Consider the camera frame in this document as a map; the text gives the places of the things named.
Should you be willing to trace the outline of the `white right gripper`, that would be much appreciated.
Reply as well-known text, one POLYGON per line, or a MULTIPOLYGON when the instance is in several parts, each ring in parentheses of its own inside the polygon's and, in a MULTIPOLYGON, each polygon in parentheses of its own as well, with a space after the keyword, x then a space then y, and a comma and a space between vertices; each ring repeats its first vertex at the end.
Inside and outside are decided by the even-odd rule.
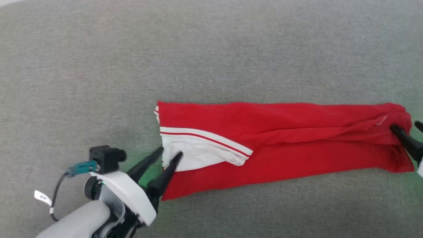
MULTIPOLYGON (((423 122, 415 121, 414 126, 423 133, 423 122)), ((423 178, 423 142, 419 142, 411 137, 408 132, 399 125, 392 124, 390 129, 408 154, 410 154, 411 158, 418 163, 417 173, 423 178)))

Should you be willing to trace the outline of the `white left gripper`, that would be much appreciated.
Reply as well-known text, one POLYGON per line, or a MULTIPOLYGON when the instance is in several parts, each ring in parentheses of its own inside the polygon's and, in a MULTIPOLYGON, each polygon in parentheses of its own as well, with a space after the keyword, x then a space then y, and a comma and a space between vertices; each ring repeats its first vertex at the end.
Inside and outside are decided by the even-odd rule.
POLYGON ((103 202, 110 210, 109 218, 94 231, 91 238, 134 238, 139 228, 150 226, 157 218, 159 199, 178 168, 183 152, 178 152, 163 173, 147 184, 147 188, 137 183, 149 167, 159 160, 163 150, 163 147, 159 147, 127 174, 119 171, 104 175, 90 173, 91 177, 84 186, 85 196, 103 202))

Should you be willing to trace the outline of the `red and white garment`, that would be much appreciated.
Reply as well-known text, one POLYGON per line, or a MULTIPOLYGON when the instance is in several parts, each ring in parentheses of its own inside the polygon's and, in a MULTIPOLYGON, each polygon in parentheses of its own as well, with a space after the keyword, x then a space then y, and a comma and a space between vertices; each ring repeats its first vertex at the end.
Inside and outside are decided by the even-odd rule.
POLYGON ((390 130, 411 116, 385 104, 159 101, 163 168, 183 152, 163 201, 193 193, 356 169, 413 172, 390 130))

